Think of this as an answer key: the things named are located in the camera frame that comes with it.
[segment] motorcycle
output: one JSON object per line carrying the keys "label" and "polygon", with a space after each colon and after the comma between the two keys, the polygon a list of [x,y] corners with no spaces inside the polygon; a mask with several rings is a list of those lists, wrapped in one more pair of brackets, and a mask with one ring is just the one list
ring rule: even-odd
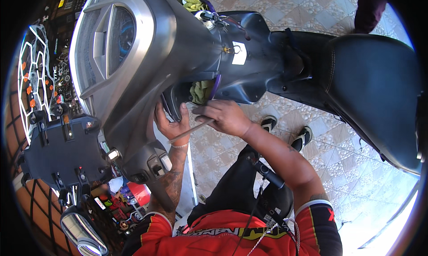
{"label": "motorcycle", "polygon": [[[89,141],[74,145],[80,155],[70,159],[74,167],[64,161],[41,174],[27,166],[23,182],[43,178],[67,190],[101,179],[107,162],[116,161],[129,181],[146,184],[172,211],[158,182],[171,162],[154,135],[154,107],[162,97],[165,110],[179,121],[179,105],[189,101],[192,82],[207,80],[216,81],[215,99],[254,104],[270,92],[334,114],[384,161],[420,175],[425,156],[415,132],[428,102],[427,84],[410,47],[379,35],[271,32],[257,12],[195,14],[176,0],[88,0],[69,55],[85,115],[69,124],[61,119],[61,125],[78,129],[76,140]],[[38,127],[33,138],[43,138],[43,131]],[[99,131],[110,147],[107,154],[98,152]],[[27,165],[36,165],[42,144],[32,142],[25,151]],[[69,171],[76,161],[81,168]],[[82,178],[84,172],[90,175]]]}

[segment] silver chain bracelet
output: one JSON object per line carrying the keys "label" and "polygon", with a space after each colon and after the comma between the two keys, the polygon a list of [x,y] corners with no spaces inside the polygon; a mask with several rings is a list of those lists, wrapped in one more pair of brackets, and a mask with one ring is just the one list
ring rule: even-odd
{"label": "silver chain bracelet", "polygon": [[183,148],[183,147],[186,147],[186,146],[188,146],[189,145],[189,143],[186,143],[186,144],[184,144],[184,145],[182,145],[182,146],[174,146],[174,145],[171,145],[172,147],[174,147],[174,148]]}

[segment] purple part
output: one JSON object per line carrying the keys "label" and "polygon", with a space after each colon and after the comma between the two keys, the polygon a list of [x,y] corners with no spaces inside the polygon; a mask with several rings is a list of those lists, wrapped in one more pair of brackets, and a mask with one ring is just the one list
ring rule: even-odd
{"label": "purple part", "polygon": [[208,7],[208,11],[210,12],[216,12],[214,9],[214,6],[211,4],[211,2],[209,2],[208,0],[199,0],[202,3],[205,3]]}
{"label": "purple part", "polygon": [[221,81],[221,75],[218,74],[217,77],[215,78],[215,83],[211,90],[210,97],[208,98],[209,100],[212,100],[214,98],[214,95],[218,90],[218,86],[220,85],[220,81]]}

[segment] red shirt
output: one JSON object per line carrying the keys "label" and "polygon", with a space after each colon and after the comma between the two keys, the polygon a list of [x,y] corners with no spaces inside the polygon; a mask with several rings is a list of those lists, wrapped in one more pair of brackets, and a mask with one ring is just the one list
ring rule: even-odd
{"label": "red shirt", "polygon": [[[266,224],[253,217],[244,232],[249,215],[232,211],[216,211],[198,218],[190,231],[172,237],[171,223],[160,213],[148,213],[126,242],[123,256],[152,255],[232,255],[243,236],[236,256],[247,255],[267,230]],[[313,200],[296,212],[300,230],[299,256],[342,255],[342,243],[328,201]],[[283,228],[266,234],[251,255],[296,255],[296,245]]]}

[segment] seat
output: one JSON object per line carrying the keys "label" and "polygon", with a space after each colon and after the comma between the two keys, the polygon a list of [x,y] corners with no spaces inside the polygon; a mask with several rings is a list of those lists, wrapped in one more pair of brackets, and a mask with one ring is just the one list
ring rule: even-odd
{"label": "seat", "polygon": [[322,60],[329,104],[382,158],[420,174],[415,115],[425,82],[415,52],[395,39],[352,34],[330,40]]}

